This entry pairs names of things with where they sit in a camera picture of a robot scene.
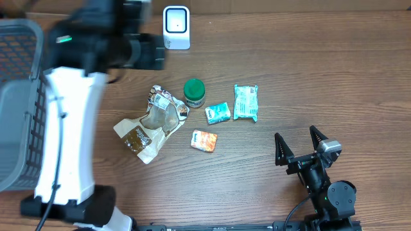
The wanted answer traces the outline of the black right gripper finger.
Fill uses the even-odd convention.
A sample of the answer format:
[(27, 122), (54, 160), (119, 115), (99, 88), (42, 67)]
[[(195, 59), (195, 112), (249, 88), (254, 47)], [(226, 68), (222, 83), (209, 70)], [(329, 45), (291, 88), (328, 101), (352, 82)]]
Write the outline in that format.
[(288, 161), (294, 158), (294, 154), (288, 145), (285, 143), (283, 137), (276, 133), (275, 137), (275, 164), (277, 166), (284, 166)]
[(323, 133), (321, 133), (314, 125), (310, 126), (310, 135), (314, 150), (324, 151), (326, 149), (324, 145), (328, 138)]

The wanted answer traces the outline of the green lidded jar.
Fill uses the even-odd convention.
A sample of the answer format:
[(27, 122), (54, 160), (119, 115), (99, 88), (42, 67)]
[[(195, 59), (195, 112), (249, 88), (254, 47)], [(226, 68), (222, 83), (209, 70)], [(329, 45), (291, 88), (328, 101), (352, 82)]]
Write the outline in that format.
[(191, 108), (200, 108), (206, 100), (206, 88), (204, 83), (196, 78), (188, 80), (184, 85), (186, 103)]

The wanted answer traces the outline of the large teal wipes pack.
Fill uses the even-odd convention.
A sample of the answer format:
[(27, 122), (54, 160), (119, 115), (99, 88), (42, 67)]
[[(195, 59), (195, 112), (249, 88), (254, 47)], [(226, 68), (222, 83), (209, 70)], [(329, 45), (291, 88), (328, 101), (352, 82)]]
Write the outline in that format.
[(258, 120), (258, 86), (234, 86), (233, 119), (251, 118)]

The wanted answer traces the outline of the teal tissue pack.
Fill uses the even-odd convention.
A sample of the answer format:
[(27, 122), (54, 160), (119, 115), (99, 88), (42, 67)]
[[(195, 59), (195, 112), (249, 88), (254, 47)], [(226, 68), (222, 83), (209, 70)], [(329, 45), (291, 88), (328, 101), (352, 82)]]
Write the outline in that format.
[(208, 124), (216, 124), (223, 121), (228, 121), (231, 118), (231, 111), (227, 102), (212, 105), (205, 108), (205, 115)]

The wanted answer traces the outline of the orange tissue pack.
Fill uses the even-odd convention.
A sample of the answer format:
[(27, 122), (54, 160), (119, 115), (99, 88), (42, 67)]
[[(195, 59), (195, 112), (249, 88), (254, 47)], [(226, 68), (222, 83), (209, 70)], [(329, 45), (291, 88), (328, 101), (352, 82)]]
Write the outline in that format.
[(205, 152), (213, 152), (217, 138), (217, 134), (194, 130), (191, 138), (191, 147)]

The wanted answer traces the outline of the brown white snack bag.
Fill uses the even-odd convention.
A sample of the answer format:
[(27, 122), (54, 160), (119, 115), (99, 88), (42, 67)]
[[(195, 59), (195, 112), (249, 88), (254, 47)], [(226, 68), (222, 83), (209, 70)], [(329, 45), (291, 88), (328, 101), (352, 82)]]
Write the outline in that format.
[(159, 85), (147, 97), (144, 116), (123, 119), (113, 129), (145, 164), (149, 164), (169, 137), (186, 121), (189, 107)]

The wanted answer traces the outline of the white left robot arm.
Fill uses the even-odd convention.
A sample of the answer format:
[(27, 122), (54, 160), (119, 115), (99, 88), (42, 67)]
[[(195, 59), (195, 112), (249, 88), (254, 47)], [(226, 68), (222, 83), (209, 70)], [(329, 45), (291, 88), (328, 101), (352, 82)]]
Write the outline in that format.
[(136, 230), (116, 207), (115, 189), (92, 172), (96, 117), (110, 69), (160, 70), (162, 37), (141, 33), (150, 1), (86, 1), (48, 32), (46, 125), (39, 181), (23, 216), (55, 219), (77, 230)]

